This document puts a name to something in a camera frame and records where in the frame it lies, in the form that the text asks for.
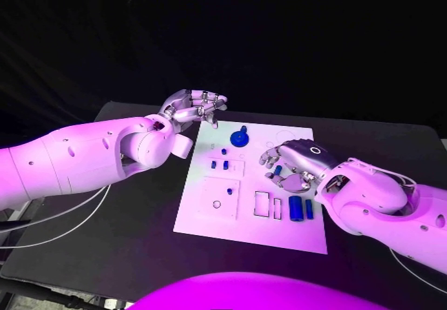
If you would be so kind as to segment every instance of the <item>robotic hand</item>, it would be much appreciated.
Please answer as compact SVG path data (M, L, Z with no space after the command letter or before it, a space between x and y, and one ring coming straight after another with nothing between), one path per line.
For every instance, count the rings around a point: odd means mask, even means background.
M272 183L301 193L314 182L314 200L337 226L379 240L396 253L447 274L447 191L354 158L338 163L308 139L269 149L259 164L271 168L279 158L292 174L281 178L266 173Z
M227 99L180 90L158 114L64 127L31 142L0 149L0 210L43 196L99 189L157 168L170 153L185 158L191 140L178 133L193 121L216 128L214 110Z

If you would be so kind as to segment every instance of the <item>white board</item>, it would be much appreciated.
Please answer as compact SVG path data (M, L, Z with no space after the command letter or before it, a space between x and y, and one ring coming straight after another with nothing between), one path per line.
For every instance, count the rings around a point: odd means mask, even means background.
M230 145L230 134L242 125L249 142L237 148ZM271 169L259 165L266 149L299 138L312 140L309 128L219 121L219 128L213 129L206 122L200 124L174 232L327 254L321 205L314 200L314 219L305 219L304 200L312 199L314 189L298 195L304 221L292 222L288 214L292 194L263 177L282 160ZM291 172L281 166L285 177Z

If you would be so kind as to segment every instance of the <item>black table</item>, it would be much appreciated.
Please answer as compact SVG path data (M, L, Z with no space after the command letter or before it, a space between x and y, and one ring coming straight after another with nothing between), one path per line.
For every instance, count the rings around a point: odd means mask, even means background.
M158 107L108 103L96 120L144 116ZM447 188L447 152L425 126L220 112L219 119L309 127L314 140L343 161L356 157L419 183ZM185 132L194 139L196 123ZM12 251L1 276L135 301L164 285L223 271L269 273L338 289L393 309L444 307L447 296L431 289L395 262L386 246L344 233L324 213L328 255L206 238L171 231L190 156L113 184L103 205L83 226L54 242ZM90 193L46 198L36 219L83 201ZM30 227L20 245L43 241L87 216L99 197L80 209ZM432 281L431 269L412 263Z

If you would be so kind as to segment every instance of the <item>black curtain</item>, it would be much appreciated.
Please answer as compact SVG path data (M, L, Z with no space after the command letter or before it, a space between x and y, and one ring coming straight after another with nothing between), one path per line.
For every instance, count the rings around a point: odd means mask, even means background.
M108 100L160 104L193 87L224 94L232 110L416 123L445 137L435 11L337 1L4 1L1 132L34 138L92 121Z

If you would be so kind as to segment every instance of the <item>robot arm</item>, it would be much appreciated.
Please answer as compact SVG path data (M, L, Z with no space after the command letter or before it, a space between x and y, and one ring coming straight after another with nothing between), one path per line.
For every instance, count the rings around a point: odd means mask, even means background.
M447 274L447 191L415 184L354 158L337 164L311 140L284 142L260 155L259 163L271 168L279 158L292 174L281 178L266 173L272 183L294 193L305 192L315 183L314 200L337 226L379 240Z
M0 210L41 196L92 191L157 168L170 153L185 158L193 121L216 128L213 111L226 97L180 90L158 114L64 127L31 142L0 149Z

